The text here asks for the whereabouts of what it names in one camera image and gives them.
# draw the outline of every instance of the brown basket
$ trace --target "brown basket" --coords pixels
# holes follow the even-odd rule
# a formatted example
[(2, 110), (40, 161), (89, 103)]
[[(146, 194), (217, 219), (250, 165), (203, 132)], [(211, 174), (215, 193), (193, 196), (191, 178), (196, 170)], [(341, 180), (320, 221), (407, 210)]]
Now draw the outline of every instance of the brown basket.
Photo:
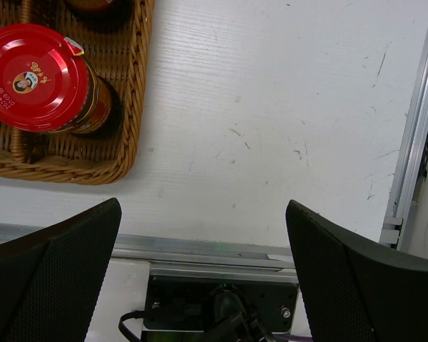
[(136, 0), (125, 26), (99, 33), (78, 23), (63, 0), (0, 0), (0, 28), (43, 24), (80, 43), (125, 111), (121, 129), (107, 140), (34, 134), (0, 123), (0, 177), (99, 185), (127, 174), (138, 148), (153, 7), (154, 0)]

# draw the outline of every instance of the screw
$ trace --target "screw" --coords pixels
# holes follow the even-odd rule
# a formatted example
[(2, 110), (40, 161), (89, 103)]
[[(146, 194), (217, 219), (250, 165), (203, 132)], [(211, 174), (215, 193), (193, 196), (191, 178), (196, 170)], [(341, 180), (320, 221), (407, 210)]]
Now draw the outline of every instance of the screw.
[(282, 308), (282, 316), (284, 318), (290, 318), (290, 316), (292, 315), (292, 313), (290, 312), (289, 309), (287, 308)]

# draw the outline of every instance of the portrait logo on lid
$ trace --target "portrait logo on lid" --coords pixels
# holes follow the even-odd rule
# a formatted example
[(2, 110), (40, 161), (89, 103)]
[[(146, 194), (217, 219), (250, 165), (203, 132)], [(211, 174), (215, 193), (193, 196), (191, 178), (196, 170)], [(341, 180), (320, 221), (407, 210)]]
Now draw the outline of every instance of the portrait logo on lid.
[(20, 73), (13, 81), (13, 89), (18, 94), (30, 93), (38, 85), (38, 76), (31, 71)]

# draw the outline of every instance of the red jar lid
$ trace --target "red jar lid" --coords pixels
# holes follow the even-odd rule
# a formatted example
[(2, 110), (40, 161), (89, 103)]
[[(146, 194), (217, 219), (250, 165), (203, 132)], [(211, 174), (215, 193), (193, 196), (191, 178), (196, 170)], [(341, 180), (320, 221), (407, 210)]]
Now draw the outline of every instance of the red jar lid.
[(82, 48), (40, 25), (0, 29), (0, 121), (48, 132), (71, 122), (88, 95)]

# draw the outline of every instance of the white table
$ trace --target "white table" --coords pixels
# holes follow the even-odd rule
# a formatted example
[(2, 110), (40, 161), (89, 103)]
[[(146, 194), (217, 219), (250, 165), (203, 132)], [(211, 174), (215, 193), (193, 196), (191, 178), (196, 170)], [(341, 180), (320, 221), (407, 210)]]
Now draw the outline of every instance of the white table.
[(0, 223), (114, 196), (121, 233), (283, 247), (296, 199), (378, 240), (427, 27), (428, 0), (157, 1), (136, 166), (0, 179)]

